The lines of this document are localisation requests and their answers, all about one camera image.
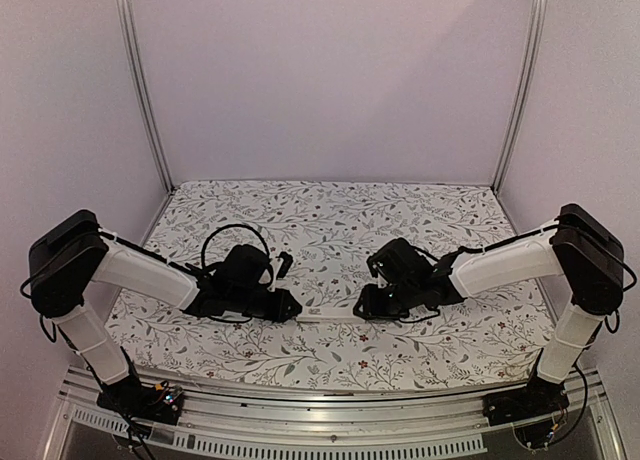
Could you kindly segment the white remote control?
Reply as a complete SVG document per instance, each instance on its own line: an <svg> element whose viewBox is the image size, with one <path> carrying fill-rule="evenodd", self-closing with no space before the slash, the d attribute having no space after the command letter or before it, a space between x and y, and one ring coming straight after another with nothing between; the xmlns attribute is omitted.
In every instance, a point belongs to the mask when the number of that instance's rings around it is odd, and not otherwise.
<svg viewBox="0 0 640 460"><path fill-rule="evenodd" d="M347 308L309 307L296 316L299 323L344 323L356 324L361 319Z"/></svg>

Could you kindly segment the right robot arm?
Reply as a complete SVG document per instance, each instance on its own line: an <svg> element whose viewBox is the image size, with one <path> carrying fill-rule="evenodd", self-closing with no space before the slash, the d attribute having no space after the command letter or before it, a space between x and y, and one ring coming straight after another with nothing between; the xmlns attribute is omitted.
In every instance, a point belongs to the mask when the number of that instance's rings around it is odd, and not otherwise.
<svg viewBox="0 0 640 460"><path fill-rule="evenodd" d="M387 242L366 261L374 283L361 290L356 317L400 321L423 306L437 316L494 288L521 281L562 276L571 298L543 347L533 376L517 395L517 407L537 416L556 397L573 364L608 316L616 314L633 271L621 242L581 206L563 206L537 229L485 247L460 247L440 258L404 238Z"/></svg>

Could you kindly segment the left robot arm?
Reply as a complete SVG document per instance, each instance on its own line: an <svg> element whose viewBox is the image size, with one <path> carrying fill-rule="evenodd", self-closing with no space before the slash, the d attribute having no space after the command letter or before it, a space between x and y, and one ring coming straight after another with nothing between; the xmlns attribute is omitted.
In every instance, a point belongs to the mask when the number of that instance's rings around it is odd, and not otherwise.
<svg viewBox="0 0 640 460"><path fill-rule="evenodd" d="M103 229L89 210L75 212L38 239L28 262L21 295L70 341L128 414L141 413L149 395L132 379L130 361L86 305L90 283L130 290L196 318L230 312L283 323L302 311L291 292L276 285L293 263L286 252L271 257L267 245L240 244L221 261L180 265Z"/></svg>

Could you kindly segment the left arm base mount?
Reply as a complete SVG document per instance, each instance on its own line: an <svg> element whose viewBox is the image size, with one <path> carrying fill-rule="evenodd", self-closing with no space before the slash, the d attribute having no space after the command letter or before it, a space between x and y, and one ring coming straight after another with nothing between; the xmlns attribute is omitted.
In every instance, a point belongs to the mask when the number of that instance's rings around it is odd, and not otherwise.
<svg viewBox="0 0 640 460"><path fill-rule="evenodd" d="M141 382L138 372L127 354L127 375L112 384L95 375L101 392L97 405L122 414L127 419L143 419L167 425L177 425L184 404L184 389L163 380L153 386Z"/></svg>

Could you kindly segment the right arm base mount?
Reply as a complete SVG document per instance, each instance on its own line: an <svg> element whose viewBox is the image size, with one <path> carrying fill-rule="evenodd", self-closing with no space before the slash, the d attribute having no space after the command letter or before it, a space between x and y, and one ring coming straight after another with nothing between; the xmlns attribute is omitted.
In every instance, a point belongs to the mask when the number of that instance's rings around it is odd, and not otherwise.
<svg viewBox="0 0 640 460"><path fill-rule="evenodd" d="M560 427L550 415L569 406L564 383L551 383L532 374L523 387L490 393L482 399L490 426L511 424L518 443L530 450L548 447Z"/></svg>

